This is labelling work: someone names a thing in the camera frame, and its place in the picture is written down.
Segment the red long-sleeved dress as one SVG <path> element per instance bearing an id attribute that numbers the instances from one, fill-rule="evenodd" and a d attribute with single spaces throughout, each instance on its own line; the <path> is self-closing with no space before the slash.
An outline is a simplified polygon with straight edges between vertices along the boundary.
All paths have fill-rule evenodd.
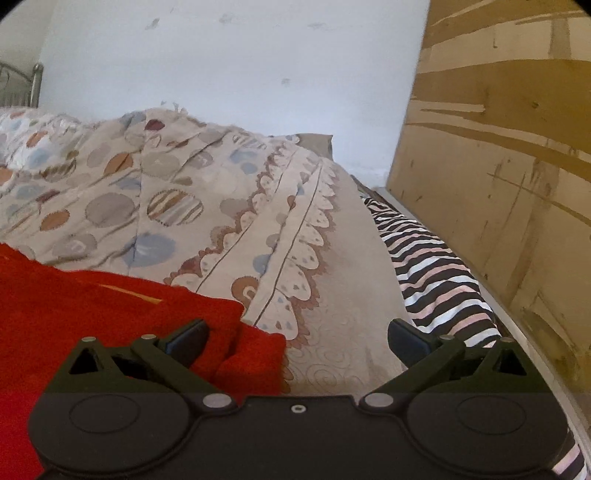
<path id="1" fill-rule="evenodd" d="M 65 272 L 1 247 L 1 476 L 35 479 L 43 471 L 29 441 L 35 402 L 83 337 L 107 347 L 146 333 L 164 337 L 195 319 L 209 339 L 191 371 L 222 392 L 279 395 L 287 341 L 242 323 L 242 304 L 148 280 Z"/>

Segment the striped black white pink sheet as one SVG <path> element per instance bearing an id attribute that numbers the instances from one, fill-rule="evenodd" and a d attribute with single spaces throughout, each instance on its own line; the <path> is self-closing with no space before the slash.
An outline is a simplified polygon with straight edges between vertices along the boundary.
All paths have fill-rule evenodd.
<path id="1" fill-rule="evenodd" d="M 366 198 L 421 332 L 466 346 L 449 379 L 396 412 L 363 410 L 380 428 L 370 470 L 392 479 L 586 479 L 590 466 L 544 374 L 503 335 L 478 280 L 437 235 Z"/>

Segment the metal bed headboard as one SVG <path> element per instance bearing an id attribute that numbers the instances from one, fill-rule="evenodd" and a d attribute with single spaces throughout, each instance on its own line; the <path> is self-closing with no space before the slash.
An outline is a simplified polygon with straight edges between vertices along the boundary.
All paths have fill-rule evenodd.
<path id="1" fill-rule="evenodd" d="M 1 62 L 0 68 L 0 106 L 30 107 L 39 106 L 41 83 L 44 73 L 42 63 L 36 63 L 30 73 Z"/>

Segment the patterned beige quilt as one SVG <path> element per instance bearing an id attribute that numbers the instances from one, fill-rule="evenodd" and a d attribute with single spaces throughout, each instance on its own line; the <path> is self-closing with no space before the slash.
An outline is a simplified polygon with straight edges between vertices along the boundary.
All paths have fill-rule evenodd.
<path id="1" fill-rule="evenodd" d="M 283 389 L 363 395 L 403 372 L 407 315 L 356 184 L 294 137 L 150 109 L 85 124 L 1 112 L 1 240 L 64 271 L 94 270 L 242 304 L 283 336 Z"/>

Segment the beige pillow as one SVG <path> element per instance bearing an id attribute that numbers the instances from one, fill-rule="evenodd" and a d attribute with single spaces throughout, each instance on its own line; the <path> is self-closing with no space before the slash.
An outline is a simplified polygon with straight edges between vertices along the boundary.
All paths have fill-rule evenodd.
<path id="1" fill-rule="evenodd" d="M 332 135 L 298 133 L 297 145 L 314 152 L 318 156 L 332 160 Z"/>

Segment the wooden plywood wardrobe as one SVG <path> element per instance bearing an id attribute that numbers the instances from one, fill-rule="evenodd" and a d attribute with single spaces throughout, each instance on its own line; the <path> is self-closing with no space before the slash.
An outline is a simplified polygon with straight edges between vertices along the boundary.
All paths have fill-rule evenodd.
<path id="1" fill-rule="evenodd" d="M 389 190 L 590 386 L 590 18 L 435 1 Z"/>

